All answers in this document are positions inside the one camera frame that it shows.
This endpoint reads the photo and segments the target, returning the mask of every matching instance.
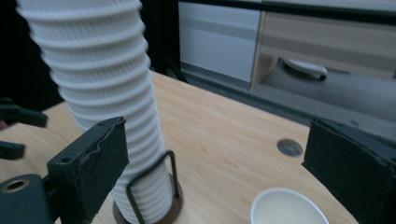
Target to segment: wooden table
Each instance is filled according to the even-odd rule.
[[[290,138],[305,148],[308,127],[259,109],[154,74],[165,146],[175,151],[184,205],[176,223],[249,223],[249,210],[261,191],[297,190],[323,211],[330,223],[357,223],[301,165],[303,156],[280,153],[278,140]],[[47,173],[46,163],[80,132],[66,104],[45,113],[47,129],[15,125],[0,140],[24,143],[19,161],[0,161],[0,182],[16,175]],[[115,223],[111,195],[93,223]]]

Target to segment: stacked cups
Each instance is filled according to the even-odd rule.
[[[164,153],[140,2],[18,0],[18,4],[81,131],[104,119],[126,118],[130,164],[113,196],[123,216],[137,223],[126,185]],[[132,192],[147,223],[164,217],[173,201],[165,164]]]

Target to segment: white paper cup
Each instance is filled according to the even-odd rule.
[[[51,67],[53,70],[60,70],[66,72],[81,72],[84,70],[102,70],[108,69],[113,66],[119,66],[123,63],[136,63],[134,67],[137,67],[138,64],[134,60],[141,58],[142,55],[146,54],[146,50],[149,48],[149,44],[145,40],[144,43],[136,47],[135,49],[131,49],[125,54],[117,55],[115,57],[93,61],[93,62],[80,62],[80,63],[59,63],[55,62],[50,58],[47,58],[45,55],[42,55],[43,61]]]
[[[33,12],[83,11],[124,4],[136,3],[137,0],[18,0],[21,10]]]
[[[149,86],[145,87],[145,83],[150,79],[150,76],[140,76],[136,79],[128,80],[124,83],[120,83],[119,85],[104,87],[100,89],[87,89],[87,90],[74,90],[68,89],[62,86],[62,84],[58,83],[58,85],[62,88],[60,91],[62,95],[65,97],[65,100],[70,100],[70,102],[75,105],[84,105],[86,102],[90,105],[93,105],[94,102],[109,102],[110,100],[117,100],[122,98],[126,94],[129,96],[138,96],[144,93],[149,92]]]
[[[251,224],[329,224],[326,217],[303,194],[283,188],[268,189],[254,200]]]
[[[74,72],[51,70],[50,76],[63,88],[76,91],[98,90],[120,85],[141,76],[151,76],[148,74],[149,64],[149,56],[142,54],[139,58],[107,69]]]
[[[32,21],[29,28],[34,36],[47,42],[87,41],[97,36],[118,34],[139,25],[138,10],[122,11],[108,17],[75,21]]]
[[[94,63],[127,54],[140,45],[146,45],[141,33],[96,48],[52,49],[41,46],[41,52],[45,58],[54,63]]]
[[[128,179],[123,179],[123,176],[121,176],[116,185],[117,188],[113,189],[113,195],[117,199],[117,205],[125,218],[133,223],[137,223],[131,205],[123,203],[123,200],[120,199],[125,197],[125,189],[120,188],[120,186],[126,186],[128,182]],[[134,196],[139,204],[143,218],[147,223],[155,223],[167,213],[173,201],[171,192],[169,175],[164,164],[160,165],[158,169],[149,174],[144,181],[139,181],[139,183],[133,187]],[[148,193],[158,196],[154,197],[152,201],[147,201],[145,199]]]

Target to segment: black metal bracket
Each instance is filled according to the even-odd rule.
[[[48,163],[49,174],[0,183],[1,223],[91,223],[129,163],[125,119],[97,123]]]
[[[46,127],[47,115],[14,105],[8,98],[0,98],[0,119]],[[23,157],[25,145],[0,141],[0,159],[17,160]]]
[[[129,203],[131,204],[132,208],[134,209],[134,214],[136,215],[139,224],[145,224],[145,220],[143,219],[142,214],[140,213],[140,209],[137,205],[136,199],[131,191],[131,186],[138,182],[140,179],[151,173],[155,168],[157,168],[165,158],[169,156],[171,158],[172,163],[172,175],[173,175],[173,185],[174,185],[174,197],[178,199],[180,197],[180,193],[177,188],[177,169],[176,169],[176,160],[175,160],[175,152],[172,150],[166,151],[158,160],[156,160],[149,168],[145,169],[141,173],[139,173],[135,178],[129,182],[126,187],[126,195],[128,196]]]

